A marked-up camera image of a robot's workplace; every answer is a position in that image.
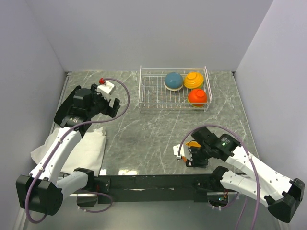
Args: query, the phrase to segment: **white towel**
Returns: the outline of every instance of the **white towel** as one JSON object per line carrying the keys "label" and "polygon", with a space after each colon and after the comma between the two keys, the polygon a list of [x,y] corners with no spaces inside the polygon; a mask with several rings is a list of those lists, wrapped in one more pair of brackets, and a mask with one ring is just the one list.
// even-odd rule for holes
{"label": "white towel", "polygon": [[[56,128],[45,141],[45,144],[31,152],[31,158],[38,164],[56,139],[59,128]],[[74,169],[86,168],[99,175],[106,145],[106,132],[104,128],[94,129],[85,133],[81,141],[75,146],[67,158],[61,172],[71,174]]]}

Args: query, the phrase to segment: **white wire basket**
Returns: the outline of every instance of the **white wire basket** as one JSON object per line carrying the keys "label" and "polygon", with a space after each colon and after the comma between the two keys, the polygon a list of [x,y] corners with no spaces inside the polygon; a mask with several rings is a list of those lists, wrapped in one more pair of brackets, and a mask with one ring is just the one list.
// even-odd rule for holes
{"label": "white wire basket", "polygon": [[[164,86],[165,76],[170,72],[176,72],[183,78],[190,72],[199,72],[204,76],[203,90],[207,93],[206,103],[188,102],[190,89],[183,86],[178,91],[170,91]],[[212,94],[209,84],[207,68],[142,68],[140,67],[139,82],[139,108],[140,109],[197,109],[206,111],[212,101]]]}

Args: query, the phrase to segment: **white wall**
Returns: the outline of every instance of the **white wall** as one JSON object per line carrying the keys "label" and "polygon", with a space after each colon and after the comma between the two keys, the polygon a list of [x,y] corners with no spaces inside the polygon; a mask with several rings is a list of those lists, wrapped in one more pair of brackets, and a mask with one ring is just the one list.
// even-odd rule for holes
{"label": "white wall", "polygon": [[10,230],[16,179],[29,173],[30,151],[48,135],[64,71],[24,0],[0,1],[0,38],[0,223]]}
{"label": "white wall", "polygon": [[[307,183],[307,1],[275,0],[250,44],[236,81],[268,165]],[[290,223],[306,229],[307,193]]]}
{"label": "white wall", "polygon": [[272,0],[26,0],[65,70],[235,71]]}

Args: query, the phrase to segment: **yellow bowl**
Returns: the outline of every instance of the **yellow bowl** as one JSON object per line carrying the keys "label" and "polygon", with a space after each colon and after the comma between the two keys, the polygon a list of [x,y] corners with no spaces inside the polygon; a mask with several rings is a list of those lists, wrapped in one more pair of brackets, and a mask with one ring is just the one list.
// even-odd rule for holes
{"label": "yellow bowl", "polygon": [[184,86],[188,89],[201,89],[203,86],[203,75],[198,72],[190,72],[184,78]]}

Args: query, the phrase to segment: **marble countertop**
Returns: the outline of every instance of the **marble countertop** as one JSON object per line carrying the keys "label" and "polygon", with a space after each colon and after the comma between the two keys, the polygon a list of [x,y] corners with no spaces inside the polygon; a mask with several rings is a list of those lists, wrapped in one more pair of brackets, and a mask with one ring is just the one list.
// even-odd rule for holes
{"label": "marble countertop", "polygon": [[[235,131],[242,137],[249,151],[258,157],[241,103],[234,77],[229,71],[209,72],[213,100],[204,111],[147,110],[138,107],[138,71],[85,71],[68,74],[62,101],[77,86],[90,88],[103,78],[116,78],[127,86],[130,92],[130,107],[123,117],[105,124],[93,124],[89,131],[104,126],[106,128],[106,148],[102,163],[102,174],[192,174],[211,173],[218,165],[238,172],[233,166],[209,159],[206,169],[188,168],[184,161],[177,161],[173,146],[194,127],[205,123],[218,124]],[[121,108],[127,104],[126,92],[116,83],[114,97],[120,99]],[[93,120],[108,119],[97,115]],[[217,136],[224,131],[210,128]]]}

